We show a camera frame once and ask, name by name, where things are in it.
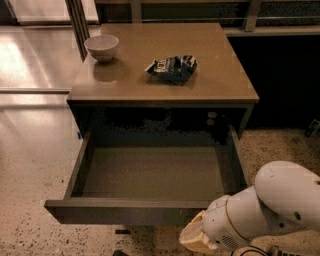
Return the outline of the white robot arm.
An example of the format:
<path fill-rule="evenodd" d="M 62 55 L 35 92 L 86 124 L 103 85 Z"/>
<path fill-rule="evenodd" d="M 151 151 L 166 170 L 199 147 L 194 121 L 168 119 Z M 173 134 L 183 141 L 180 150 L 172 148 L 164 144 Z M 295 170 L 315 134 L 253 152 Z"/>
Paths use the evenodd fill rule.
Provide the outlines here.
<path fill-rule="evenodd" d="M 320 231 L 320 176 L 293 162 L 273 161 L 260 168 L 251 187 L 199 212 L 181 231 L 179 242 L 211 254 L 301 229 Z"/>

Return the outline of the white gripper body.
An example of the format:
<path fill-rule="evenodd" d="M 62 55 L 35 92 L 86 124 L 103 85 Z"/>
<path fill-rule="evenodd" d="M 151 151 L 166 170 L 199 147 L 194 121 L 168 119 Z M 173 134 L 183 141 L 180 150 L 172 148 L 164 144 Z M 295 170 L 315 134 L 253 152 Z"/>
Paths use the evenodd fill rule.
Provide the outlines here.
<path fill-rule="evenodd" d="M 241 237 L 233 227 L 227 212 L 229 195 L 214 200 L 203 217 L 203 231 L 211 246 L 215 245 L 226 251 L 235 251 L 246 247 L 248 241 Z"/>

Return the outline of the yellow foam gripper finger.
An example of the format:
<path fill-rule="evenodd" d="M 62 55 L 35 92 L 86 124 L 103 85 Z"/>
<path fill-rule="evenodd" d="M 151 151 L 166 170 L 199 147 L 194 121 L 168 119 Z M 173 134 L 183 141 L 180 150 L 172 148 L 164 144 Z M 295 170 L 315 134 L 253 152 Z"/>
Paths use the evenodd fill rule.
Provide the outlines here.
<path fill-rule="evenodd" d="M 205 211 L 199 212 L 189 224 L 181 231 L 179 242 L 190 251 L 212 254 L 218 249 L 203 231 L 203 218 Z"/>

